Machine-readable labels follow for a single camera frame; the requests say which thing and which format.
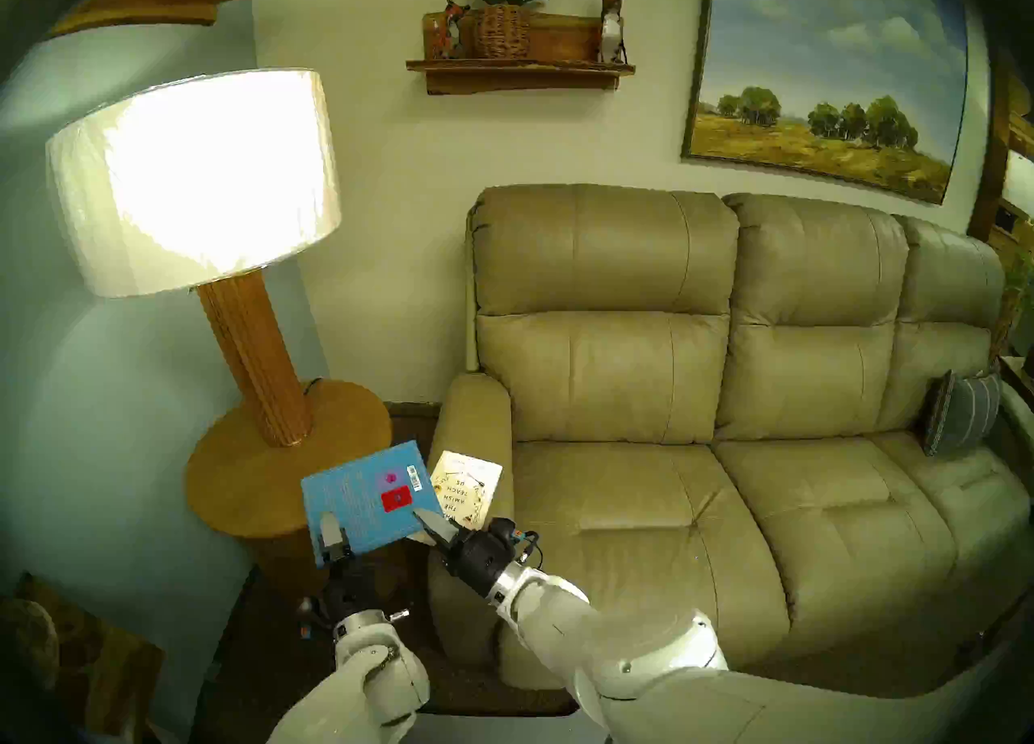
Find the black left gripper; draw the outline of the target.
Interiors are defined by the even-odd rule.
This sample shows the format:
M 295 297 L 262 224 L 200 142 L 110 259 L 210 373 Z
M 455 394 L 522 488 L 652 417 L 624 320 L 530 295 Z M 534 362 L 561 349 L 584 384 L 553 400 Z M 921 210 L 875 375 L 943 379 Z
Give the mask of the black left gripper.
M 378 611 L 373 567 L 365 558 L 353 557 L 347 532 L 335 513 L 320 515 L 320 557 L 328 567 L 328 580 L 320 595 L 323 617 L 342 622 L 356 613 Z

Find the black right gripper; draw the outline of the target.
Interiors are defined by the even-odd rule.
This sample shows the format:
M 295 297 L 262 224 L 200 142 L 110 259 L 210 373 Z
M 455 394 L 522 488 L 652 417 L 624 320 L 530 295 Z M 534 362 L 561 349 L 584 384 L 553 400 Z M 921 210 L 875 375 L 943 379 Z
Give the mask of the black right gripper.
M 516 523 L 494 517 L 486 530 L 469 530 L 450 517 L 426 508 L 412 512 L 436 548 L 443 549 L 443 564 L 450 576 L 472 588 L 480 597 L 507 597 L 521 566 L 516 544 Z

